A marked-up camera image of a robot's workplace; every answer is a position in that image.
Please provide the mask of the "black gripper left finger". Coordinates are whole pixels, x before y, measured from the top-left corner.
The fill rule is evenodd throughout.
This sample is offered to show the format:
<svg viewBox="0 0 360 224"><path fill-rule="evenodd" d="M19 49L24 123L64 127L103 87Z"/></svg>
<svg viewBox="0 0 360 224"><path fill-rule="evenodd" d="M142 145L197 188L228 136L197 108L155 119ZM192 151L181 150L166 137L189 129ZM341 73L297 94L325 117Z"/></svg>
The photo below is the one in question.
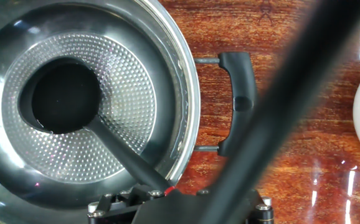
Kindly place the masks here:
<svg viewBox="0 0 360 224"><path fill-rule="evenodd" d="M175 186L160 191L147 185L136 184L130 190L115 195L102 195L99 201L88 205L88 223L132 223L140 206L148 201L165 197L173 190L176 190Z"/></svg>

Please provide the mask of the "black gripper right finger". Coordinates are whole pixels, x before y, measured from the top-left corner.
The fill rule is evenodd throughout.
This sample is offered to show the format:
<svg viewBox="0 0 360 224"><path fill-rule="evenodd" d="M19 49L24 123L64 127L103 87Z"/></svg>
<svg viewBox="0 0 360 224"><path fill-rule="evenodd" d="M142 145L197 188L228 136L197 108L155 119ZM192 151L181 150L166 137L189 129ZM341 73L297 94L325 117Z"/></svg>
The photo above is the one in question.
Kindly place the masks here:
<svg viewBox="0 0 360 224"><path fill-rule="evenodd" d="M255 189L203 189L197 192L196 223L273 223L271 199Z"/></svg>

